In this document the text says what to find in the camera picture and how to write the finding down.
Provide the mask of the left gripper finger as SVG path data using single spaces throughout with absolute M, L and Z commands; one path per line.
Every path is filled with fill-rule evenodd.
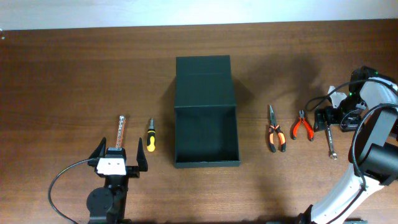
M 144 153 L 144 146 L 142 142 L 142 138 L 139 138 L 138 147 L 137 147 L 137 156 L 136 156 L 137 165 L 140 172 L 148 171 L 148 163 Z
M 105 149 L 106 149 L 106 138 L 103 137 L 98 147 L 89 156 L 89 159 L 99 159 L 101 157 L 104 157 Z

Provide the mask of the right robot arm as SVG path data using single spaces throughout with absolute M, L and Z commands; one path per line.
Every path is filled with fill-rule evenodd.
M 397 146 L 387 142 L 397 137 L 397 84 L 393 78 L 363 66 L 354 70 L 345 84 L 349 93 L 331 86 L 319 96 L 329 106 L 315 105 L 315 132 L 338 125 L 354 133 L 349 166 L 339 182 L 321 201 L 310 205 L 295 223 L 344 223 L 372 194 L 397 180 Z

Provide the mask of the silver ring spanner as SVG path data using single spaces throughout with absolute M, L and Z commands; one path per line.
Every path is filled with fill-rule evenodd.
M 330 128 L 329 124 L 326 125 L 326 136 L 327 136 L 328 146 L 329 146 L 329 157 L 331 159 L 336 160 L 338 158 L 338 156 L 334 150 L 333 138 L 332 138 L 331 128 Z

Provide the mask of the orange black long-nose pliers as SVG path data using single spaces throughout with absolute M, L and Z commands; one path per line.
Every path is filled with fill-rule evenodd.
M 270 112 L 270 116 L 269 116 L 270 125 L 269 125 L 269 129 L 268 129 L 268 133 L 269 133 L 269 137 L 268 137 L 269 142 L 268 143 L 269 143 L 270 150 L 272 152 L 277 151 L 275 144 L 274 144 L 274 135 L 276 134 L 280 141 L 280 150 L 282 152 L 285 152 L 286 151 L 286 137 L 285 137 L 285 134 L 282 132 L 280 126 L 277 124 L 275 113 L 274 113 L 274 110 L 271 105 L 269 106 L 269 112 Z

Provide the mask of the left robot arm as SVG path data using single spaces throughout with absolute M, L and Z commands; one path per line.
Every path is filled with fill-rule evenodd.
M 88 165 L 104 179 L 104 185 L 94 189 L 86 200 L 90 223 L 132 223 L 125 218 L 129 179 L 138 179 L 148 171 L 142 140 L 137 147 L 136 166 L 126 165 L 126 150 L 122 147 L 106 147 L 106 138 L 91 153 Z

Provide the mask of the red small cutting pliers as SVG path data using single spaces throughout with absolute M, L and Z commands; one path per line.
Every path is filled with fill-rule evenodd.
M 296 140 L 297 131 L 301 124 L 306 129 L 308 140 L 313 141 L 314 140 L 314 130 L 313 130 L 312 126 L 310 125 L 310 123 L 307 121 L 307 119 L 305 117 L 304 110 L 300 110 L 298 112 L 298 120 L 293 125 L 292 131 L 291 131 L 291 138 L 293 140 Z

